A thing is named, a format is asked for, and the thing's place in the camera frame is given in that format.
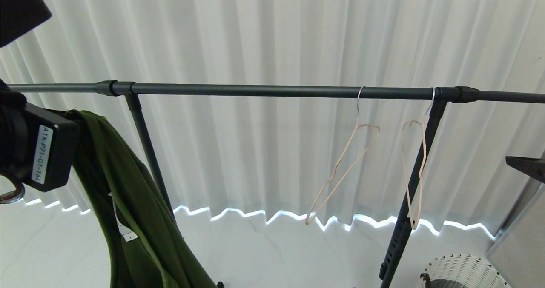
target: white woven basket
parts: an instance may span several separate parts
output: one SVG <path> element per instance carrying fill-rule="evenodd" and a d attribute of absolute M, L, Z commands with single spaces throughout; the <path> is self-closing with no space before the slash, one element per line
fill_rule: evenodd
<path fill-rule="evenodd" d="M 432 288 L 450 288 L 465 286 L 467 288 L 511 288 L 502 275 L 488 261 L 480 257 L 467 255 L 448 255 L 434 259 L 424 270 L 430 280 L 446 280 L 432 284 Z M 420 286 L 426 287 L 420 280 Z"/>

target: pleated curtain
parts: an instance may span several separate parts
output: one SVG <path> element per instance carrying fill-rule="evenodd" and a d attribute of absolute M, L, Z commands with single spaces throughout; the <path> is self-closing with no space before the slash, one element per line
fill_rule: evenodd
<path fill-rule="evenodd" d="M 8 84 L 141 83 L 472 86 L 545 93 L 545 0 L 45 0 L 52 19 L 0 50 Z M 124 98 L 27 94 L 106 116 L 142 160 Z M 356 100 L 140 96 L 172 205 L 305 214 L 356 121 Z M 360 100 L 380 137 L 319 214 L 397 216 L 428 100 Z M 545 151 L 545 106 L 449 104 L 424 173 L 423 218 L 495 234 L 528 178 L 504 156 Z M 365 130 L 342 176 L 370 143 Z M 89 209 L 75 174 L 25 200 Z"/>

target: clothing rack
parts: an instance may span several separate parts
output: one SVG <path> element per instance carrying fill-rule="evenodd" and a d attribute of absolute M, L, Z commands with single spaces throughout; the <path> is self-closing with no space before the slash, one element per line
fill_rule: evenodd
<path fill-rule="evenodd" d="M 362 98 L 396 100 L 433 100 L 430 119 L 425 130 L 426 149 L 430 153 L 433 139 L 446 105 L 467 103 L 479 100 L 498 102 L 521 102 L 545 104 L 545 94 L 521 92 L 481 91 L 466 86 L 436 88 L 386 88 L 386 87 L 340 87 L 340 86 L 265 86 L 265 85 L 208 85 L 208 84 L 147 84 L 128 81 L 102 81 L 94 84 L 23 84 L 10 85 L 19 92 L 82 92 L 106 96 L 125 96 L 132 113 L 140 141 L 144 148 L 152 176 L 158 189 L 172 210 L 161 170 L 153 150 L 142 114 L 138 94 L 177 94 L 199 96 L 260 96 L 260 97 L 302 97 L 302 98 Z M 424 158 L 421 145 L 409 180 L 409 198 L 414 198 L 419 178 L 419 169 Z M 401 203 L 390 245 L 380 266 L 379 277 L 383 280 L 381 288 L 388 288 L 393 280 L 397 265 L 401 260 L 411 233 L 408 214 L 407 194 Z"/>

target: green fabric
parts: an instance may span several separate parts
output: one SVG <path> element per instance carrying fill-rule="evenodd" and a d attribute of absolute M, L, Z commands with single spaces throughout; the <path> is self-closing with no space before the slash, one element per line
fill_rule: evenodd
<path fill-rule="evenodd" d="M 92 112 L 71 110 L 66 118 L 82 127 L 73 166 L 108 244 L 111 288 L 216 288 L 146 166 L 117 131 Z M 125 241 L 119 233 L 112 197 L 119 221 L 138 238 Z"/>

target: marble floor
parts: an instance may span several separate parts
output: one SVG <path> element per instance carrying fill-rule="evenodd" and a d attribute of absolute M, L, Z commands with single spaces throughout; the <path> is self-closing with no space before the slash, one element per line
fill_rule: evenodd
<path fill-rule="evenodd" d="M 379 287 L 378 270 L 393 224 L 352 227 L 280 214 L 269 224 L 261 213 L 228 211 L 212 221 L 207 211 L 176 213 L 202 265 L 227 288 Z M 445 226 L 438 236 L 419 226 L 397 269 L 393 288 L 415 287 L 425 265 L 440 255 L 484 256 L 493 241 L 480 228 Z M 1 288 L 107 288 L 109 256 L 97 219 L 78 208 L 44 208 L 24 202 L 0 206 Z"/>

